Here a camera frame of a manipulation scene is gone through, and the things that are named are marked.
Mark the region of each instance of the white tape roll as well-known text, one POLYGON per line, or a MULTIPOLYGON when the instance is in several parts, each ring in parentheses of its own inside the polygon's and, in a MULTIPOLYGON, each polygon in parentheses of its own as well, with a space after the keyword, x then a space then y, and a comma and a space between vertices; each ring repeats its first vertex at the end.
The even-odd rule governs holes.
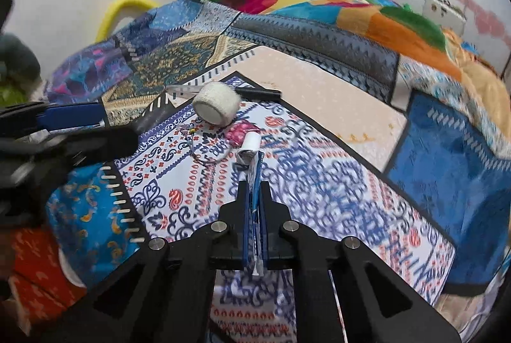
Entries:
POLYGON ((261 135, 255 131, 249 131, 245 135, 243 145, 236 153, 236 163, 248 166, 252 158, 257 154, 261 147, 261 135))
POLYGON ((204 121, 224 127, 240 108, 241 98, 223 82, 209 82, 193 99, 193 108, 204 121))

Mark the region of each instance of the tape roll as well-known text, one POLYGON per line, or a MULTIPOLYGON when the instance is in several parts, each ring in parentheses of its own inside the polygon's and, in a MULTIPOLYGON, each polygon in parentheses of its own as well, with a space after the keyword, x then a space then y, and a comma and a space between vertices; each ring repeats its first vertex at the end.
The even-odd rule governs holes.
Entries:
POLYGON ((245 135, 245 139, 243 140, 243 144, 241 145, 240 150, 250 150, 252 152, 257 152, 261 147, 261 135, 256 131, 249 131, 245 135))
POLYGON ((223 82, 210 82, 193 99, 197 115, 213 125, 228 125, 240 108, 241 98, 223 82))

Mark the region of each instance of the blue fabric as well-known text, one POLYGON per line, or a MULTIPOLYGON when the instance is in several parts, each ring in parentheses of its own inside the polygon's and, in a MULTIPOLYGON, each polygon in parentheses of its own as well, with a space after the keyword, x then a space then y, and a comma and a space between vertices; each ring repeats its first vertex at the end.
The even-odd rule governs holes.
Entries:
POLYGON ((151 26, 156 15, 155 10, 146 12, 116 33, 119 45, 127 47, 132 57, 144 56, 188 33, 180 27, 170 30, 153 29, 151 26))
POLYGON ((68 57, 53 73, 46 96, 58 104, 94 101, 132 72, 111 38, 68 57))
POLYGON ((192 0, 176 0, 150 10, 154 14, 152 29, 171 30, 184 26, 194 20, 202 9, 202 4, 192 0))
POLYGON ((335 24, 341 8, 339 6, 314 6, 309 2, 297 3, 274 11, 272 15, 290 16, 318 22, 335 24))
POLYGON ((474 55, 479 55, 479 51, 477 50, 476 46, 470 42, 467 42, 467 41, 463 41, 461 43, 461 47, 465 50, 465 51, 469 51, 469 52, 472 52, 474 55))
POLYGON ((380 4, 382 6, 392 6, 392 7, 400 7, 393 0, 373 0, 376 4, 380 4))
MULTIPOLYGON (((282 13, 292 10, 291 16, 299 16, 292 8, 300 5, 288 7, 282 13)), ((303 17, 314 15, 315 10, 316 14, 325 15, 331 8, 334 8, 331 15, 336 16, 338 6, 306 3, 302 5, 303 17)), ((389 102, 392 96, 398 54, 346 30, 301 18, 241 13, 227 28, 226 35, 318 65, 383 102, 389 102)))
POLYGON ((467 117, 414 92, 409 130, 388 171, 456 245, 452 284, 491 281, 504 255, 511 163, 495 158, 467 117))
POLYGON ((89 288, 138 248, 120 222, 102 164, 74 170, 70 182, 52 193, 47 213, 53 233, 71 268, 89 288))

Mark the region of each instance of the bed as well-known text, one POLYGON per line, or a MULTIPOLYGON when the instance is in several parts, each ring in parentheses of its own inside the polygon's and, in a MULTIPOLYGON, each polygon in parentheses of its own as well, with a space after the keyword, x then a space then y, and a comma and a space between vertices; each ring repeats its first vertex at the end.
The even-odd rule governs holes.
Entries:
MULTIPOLYGON (((177 0, 68 58, 43 98, 101 102, 106 125, 140 134, 133 157, 73 172, 49 200, 87 287, 236 196, 246 176, 235 152, 222 158, 228 127, 164 90, 213 80, 282 91, 235 119, 261 130, 274 200, 319 235, 358 236, 463 341, 475 334, 508 265, 509 97, 452 32, 388 0, 177 0), (194 160, 184 124, 215 165, 194 160)), ((210 316, 210 341, 295 341, 290 273, 218 272, 210 316)))

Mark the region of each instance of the wall socket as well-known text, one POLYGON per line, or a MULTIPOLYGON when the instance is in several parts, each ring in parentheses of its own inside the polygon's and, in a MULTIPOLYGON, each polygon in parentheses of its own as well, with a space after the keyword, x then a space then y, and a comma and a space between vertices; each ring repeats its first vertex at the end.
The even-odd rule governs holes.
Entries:
POLYGON ((443 28, 451 28, 458 36, 463 35, 467 23, 461 10, 452 6, 448 0, 426 0, 422 16, 443 28))

